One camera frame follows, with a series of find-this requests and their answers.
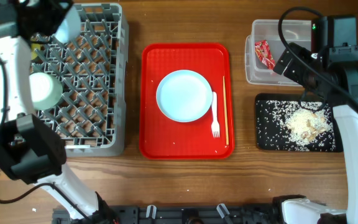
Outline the yellow plastic cup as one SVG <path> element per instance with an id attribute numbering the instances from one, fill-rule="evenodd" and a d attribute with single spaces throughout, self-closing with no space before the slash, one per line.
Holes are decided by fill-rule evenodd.
<path id="1" fill-rule="evenodd" d="M 36 50 L 41 50 L 41 45 L 31 44 L 31 60 L 35 60 L 38 57 Z"/>

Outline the white plastic fork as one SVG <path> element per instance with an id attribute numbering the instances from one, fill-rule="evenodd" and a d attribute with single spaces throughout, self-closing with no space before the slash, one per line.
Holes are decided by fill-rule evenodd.
<path id="1" fill-rule="evenodd" d="M 218 99 L 216 92 L 213 92 L 213 99 L 211 103 L 211 110 L 213 115 L 213 122 L 211 124 L 211 131 L 214 138 L 220 137 L 220 125 L 218 122 Z"/>

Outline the wooden chopstick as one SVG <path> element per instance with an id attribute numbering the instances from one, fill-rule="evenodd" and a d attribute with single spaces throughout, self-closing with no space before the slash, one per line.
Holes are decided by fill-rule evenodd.
<path id="1" fill-rule="evenodd" d="M 227 99 L 226 99 L 226 82 L 223 76 L 223 106 L 224 106 L 224 125 L 225 125 L 225 138 L 226 146 L 229 145 L 229 131 L 228 131 L 228 118 L 227 118 Z"/>

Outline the light blue plate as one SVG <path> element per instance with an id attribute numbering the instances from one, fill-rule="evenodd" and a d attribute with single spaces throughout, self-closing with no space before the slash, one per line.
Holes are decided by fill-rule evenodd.
<path id="1" fill-rule="evenodd" d="M 211 108 L 214 91 L 209 81 L 192 70 L 176 70 L 158 84 L 155 98 L 159 110 L 179 123 L 194 122 Z"/>

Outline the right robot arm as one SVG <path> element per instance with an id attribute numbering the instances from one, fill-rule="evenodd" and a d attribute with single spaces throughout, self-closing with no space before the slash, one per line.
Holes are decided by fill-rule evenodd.
<path id="1" fill-rule="evenodd" d="M 358 44 L 355 16 L 322 16 L 311 21 L 311 50 L 288 43 L 274 72 L 297 82 L 328 103 L 339 129 L 347 174 L 348 204 L 344 212 L 307 198 L 280 202 L 284 223 L 358 223 Z"/>

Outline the light blue small bowl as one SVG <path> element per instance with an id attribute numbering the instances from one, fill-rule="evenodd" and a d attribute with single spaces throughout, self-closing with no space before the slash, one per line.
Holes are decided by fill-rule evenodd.
<path id="1" fill-rule="evenodd" d="M 74 39 L 81 32 L 81 19 L 75 6 L 72 6 L 65 16 L 65 19 L 58 27 L 55 38 L 61 43 L 67 43 Z"/>

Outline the green bowl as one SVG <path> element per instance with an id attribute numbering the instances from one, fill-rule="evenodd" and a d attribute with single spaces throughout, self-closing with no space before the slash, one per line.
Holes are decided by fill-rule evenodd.
<path id="1" fill-rule="evenodd" d="M 59 103 L 63 87 L 57 78 L 47 73 L 33 73 L 29 76 L 31 98 L 35 110 L 47 110 Z"/>

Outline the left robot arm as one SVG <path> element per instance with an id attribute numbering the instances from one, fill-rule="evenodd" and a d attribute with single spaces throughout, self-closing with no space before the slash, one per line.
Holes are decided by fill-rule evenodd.
<path id="1" fill-rule="evenodd" d="M 31 190 L 48 192 L 72 223 L 118 223 L 118 214 L 70 169 L 64 140 L 35 114 L 33 36 L 65 43 L 81 30 L 72 1 L 0 1 L 0 169 Z"/>

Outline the red snack wrapper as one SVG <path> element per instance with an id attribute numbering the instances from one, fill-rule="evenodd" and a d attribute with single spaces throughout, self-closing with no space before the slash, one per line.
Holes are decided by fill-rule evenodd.
<path id="1" fill-rule="evenodd" d="M 270 46 L 266 40 L 255 42 L 255 54 L 257 58 L 269 69 L 273 70 L 275 60 L 273 59 Z"/>

